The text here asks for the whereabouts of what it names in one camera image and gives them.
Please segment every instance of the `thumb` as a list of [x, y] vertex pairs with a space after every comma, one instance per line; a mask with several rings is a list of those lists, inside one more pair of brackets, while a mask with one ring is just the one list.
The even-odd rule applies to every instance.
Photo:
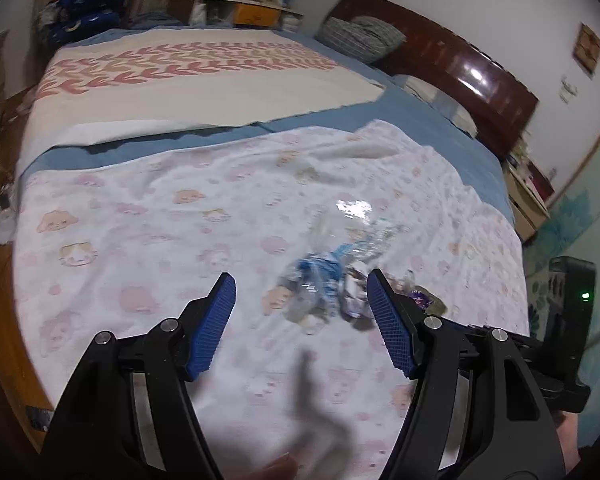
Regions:
[[298, 462], [287, 453], [264, 469], [234, 480], [293, 480], [298, 472]]

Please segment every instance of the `white pillow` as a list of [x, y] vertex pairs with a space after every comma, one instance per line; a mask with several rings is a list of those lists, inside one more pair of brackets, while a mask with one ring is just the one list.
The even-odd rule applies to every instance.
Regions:
[[398, 74], [392, 79], [407, 94], [415, 95], [421, 101], [428, 103], [443, 117], [449, 119], [456, 128], [475, 139], [478, 128], [471, 114], [458, 101], [432, 84], [412, 75]]

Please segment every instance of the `wall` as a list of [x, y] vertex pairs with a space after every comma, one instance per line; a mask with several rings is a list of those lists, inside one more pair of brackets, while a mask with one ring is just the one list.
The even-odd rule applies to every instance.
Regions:
[[[600, 147], [552, 206], [551, 215], [524, 251], [529, 326], [532, 332], [544, 333], [548, 310], [547, 265], [554, 256], [566, 254], [594, 262], [597, 267], [591, 337], [600, 333]], [[591, 444], [600, 434], [600, 343], [585, 352], [579, 375], [591, 386], [591, 396], [580, 415], [578, 428], [579, 443], [585, 445]]]
[[[338, 0], [294, 0], [302, 31], [314, 34]], [[600, 133], [600, 62], [591, 80], [571, 59], [580, 23], [600, 37], [597, 0], [391, 0], [459, 34], [493, 57], [539, 99], [528, 130], [536, 164], [556, 168], [560, 189]], [[578, 87], [567, 106], [558, 97], [563, 75]]]
[[4, 91], [7, 97], [35, 84], [32, 56], [33, 0], [0, 0], [0, 32], [8, 29], [4, 44]]

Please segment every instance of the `shelf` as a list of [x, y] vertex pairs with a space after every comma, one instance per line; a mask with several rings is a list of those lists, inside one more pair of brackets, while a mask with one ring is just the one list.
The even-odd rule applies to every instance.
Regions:
[[237, 4], [248, 4], [259, 7], [269, 7], [269, 9], [281, 10], [282, 12], [288, 12], [289, 14], [295, 14], [297, 16], [303, 16], [302, 12], [296, 12], [295, 10], [289, 9], [288, 7], [282, 7], [275, 4], [268, 4], [263, 2], [256, 2], [254, 0], [213, 0], [218, 2], [235, 2]]

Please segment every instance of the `textured blue pad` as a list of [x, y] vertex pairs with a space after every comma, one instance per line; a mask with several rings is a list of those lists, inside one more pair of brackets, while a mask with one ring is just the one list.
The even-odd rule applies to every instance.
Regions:
[[226, 322], [235, 305], [235, 280], [228, 275], [218, 293], [211, 299], [205, 317], [191, 338], [191, 352], [187, 372], [195, 380], [200, 372], [209, 370], [211, 359], [218, 348]]
[[405, 377], [409, 377], [416, 367], [411, 355], [411, 337], [389, 295], [373, 273], [366, 280], [366, 296], [391, 361]]

